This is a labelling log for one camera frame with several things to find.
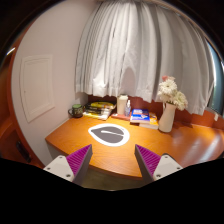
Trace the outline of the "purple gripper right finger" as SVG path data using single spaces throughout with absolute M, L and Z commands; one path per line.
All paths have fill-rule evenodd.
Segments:
M 169 154 L 164 153 L 159 156 L 140 145 L 135 145 L 135 157 L 146 183 L 152 183 L 182 169 L 182 166 Z

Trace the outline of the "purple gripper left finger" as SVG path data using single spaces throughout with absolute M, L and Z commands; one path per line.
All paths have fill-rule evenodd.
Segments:
M 81 185 L 92 157 L 92 145 L 87 145 L 68 156 L 59 155 L 44 170 L 65 180 Z

